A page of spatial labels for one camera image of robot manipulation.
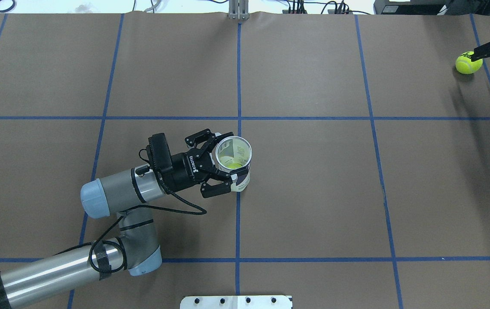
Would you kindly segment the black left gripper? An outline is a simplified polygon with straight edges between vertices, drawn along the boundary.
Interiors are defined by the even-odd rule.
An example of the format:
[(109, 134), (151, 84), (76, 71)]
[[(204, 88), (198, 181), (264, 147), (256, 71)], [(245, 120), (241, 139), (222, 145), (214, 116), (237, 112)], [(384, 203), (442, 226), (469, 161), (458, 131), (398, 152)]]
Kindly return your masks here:
[(205, 129), (185, 138), (188, 149), (197, 148), (200, 151), (174, 155), (166, 151), (165, 192), (171, 194), (201, 183), (202, 197), (210, 198), (232, 192), (232, 185), (238, 187), (238, 180), (244, 180), (249, 174), (249, 169), (240, 167), (236, 170), (219, 170), (209, 154), (223, 139), (231, 136), (233, 131), (221, 134)]

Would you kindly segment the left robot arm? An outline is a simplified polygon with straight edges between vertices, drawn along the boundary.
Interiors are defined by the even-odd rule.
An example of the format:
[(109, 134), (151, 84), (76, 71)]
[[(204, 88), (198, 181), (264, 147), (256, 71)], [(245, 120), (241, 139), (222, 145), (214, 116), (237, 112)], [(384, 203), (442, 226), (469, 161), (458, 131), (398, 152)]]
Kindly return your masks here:
[(142, 276), (162, 264), (152, 210), (186, 215), (207, 211), (178, 193), (199, 186), (203, 198), (243, 191), (250, 182), (252, 147), (233, 132), (209, 129), (185, 138), (172, 154), (164, 133), (149, 137), (143, 164), (82, 186), (90, 218), (116, 215), (96, 240), (78, 244), (21, 268), (0, 271), (0, 309), (19, 309), (128, 271)]

